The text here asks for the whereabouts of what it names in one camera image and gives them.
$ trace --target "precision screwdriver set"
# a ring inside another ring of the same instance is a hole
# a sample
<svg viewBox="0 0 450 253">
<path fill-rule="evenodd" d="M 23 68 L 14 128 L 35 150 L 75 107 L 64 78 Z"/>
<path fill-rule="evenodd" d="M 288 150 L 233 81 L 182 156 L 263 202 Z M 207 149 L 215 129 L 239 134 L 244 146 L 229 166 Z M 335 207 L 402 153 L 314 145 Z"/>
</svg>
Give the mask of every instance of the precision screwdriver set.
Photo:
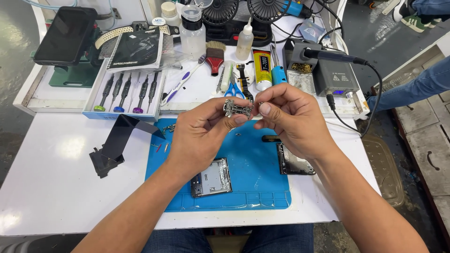
<svg viewBox="0 0 450 253">
<path fill-rule="evenodd" d="M 90 119 L 115 120 L 119 114 L 156 122 L 164 87 L 164 74 L 148 70 L 105 73 L 92 86 L 83 114 Z"/>
</svg>

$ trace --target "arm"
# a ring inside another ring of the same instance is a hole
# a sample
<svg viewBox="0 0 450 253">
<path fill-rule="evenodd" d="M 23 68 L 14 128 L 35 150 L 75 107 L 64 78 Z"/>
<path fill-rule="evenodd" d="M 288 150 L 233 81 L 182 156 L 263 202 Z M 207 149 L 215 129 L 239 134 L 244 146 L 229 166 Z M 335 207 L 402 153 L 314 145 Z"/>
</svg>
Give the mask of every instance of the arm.
<svg viewBox="0 0 450 253">
<path fill-rule="evenodd" d="M 230 97 L 211 99 L 180 114 L 167 160 L 72 252 L 141 252 L 175 194 L 211 164 L 228 132 L 248 120 L 244 115 L 224 117 L 226 99 Z M 233 99 L 241 106 L 250 104 L 244 99 Z"/>
<path fill-rule="evenodd" d="M 284 83 L 256 96 L 256 129 L 275 130 L 286 147 L 308 160 L 361 252 L 428 252 L 414 228 L 392 208 L 338 148 L 316 99 Z"/>
</svg>

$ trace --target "scissors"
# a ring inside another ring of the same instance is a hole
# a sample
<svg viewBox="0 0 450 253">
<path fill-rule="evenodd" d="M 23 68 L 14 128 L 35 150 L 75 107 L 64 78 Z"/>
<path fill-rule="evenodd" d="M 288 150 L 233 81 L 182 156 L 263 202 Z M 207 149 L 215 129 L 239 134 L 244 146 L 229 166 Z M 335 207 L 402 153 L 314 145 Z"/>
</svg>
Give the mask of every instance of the scissors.
<svg viewBox="0 0 450 253">
<path fill-rule="evenodd" d="M 244 93 L 242 93 L 242 91 L 238 88 L 238 86 L 236 84 L 236 79 L 234 78 L 233 73 L 231 73 L 228 90 L 225 92 L 224 97 L 226 97 L 227 95 L 231 95 L 231 96 L 235 96 L 235 97 L 236 97 L 236 95 L 241 95 L 242 98 L 245 99 Z"/>
</svg>

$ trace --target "smartphone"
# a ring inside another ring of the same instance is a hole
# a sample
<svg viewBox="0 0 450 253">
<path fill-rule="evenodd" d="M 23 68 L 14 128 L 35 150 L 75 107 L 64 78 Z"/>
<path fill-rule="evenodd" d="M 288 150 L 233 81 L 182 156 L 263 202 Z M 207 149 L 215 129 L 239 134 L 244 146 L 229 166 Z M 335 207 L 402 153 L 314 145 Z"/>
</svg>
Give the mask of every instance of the smartphone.
<svg viewBox="0 0 450 253">
<path fill-rule="evenodd" d="M 94 29 L 96 17 L 94 8 L 59 8 L 33 61 L 39 65 L 77 65 Z"/>
</svg>

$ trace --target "black desk fan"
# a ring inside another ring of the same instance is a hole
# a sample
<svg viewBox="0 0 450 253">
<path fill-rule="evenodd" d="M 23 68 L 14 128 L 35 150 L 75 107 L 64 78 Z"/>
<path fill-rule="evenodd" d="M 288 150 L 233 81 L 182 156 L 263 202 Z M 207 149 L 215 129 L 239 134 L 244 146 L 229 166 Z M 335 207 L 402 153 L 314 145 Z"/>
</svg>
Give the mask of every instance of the black desk fan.
<svg viewBox="0 0 450 253">
<path fill-rule="evenodd" d="M 202 0 L 195 0 L 199 5 Z M 220 41 L 225 45 L 237 45 L 239 33 L 252 17 L 253 46 L 261 47 L 272 41 L 270 24 L 280 19 L 287 11 L 291 0 L 247 0 L 247 8 L 239 3 L 243 0 L 213 0 L 202 10 L 207 41 Z"/>
</svg>

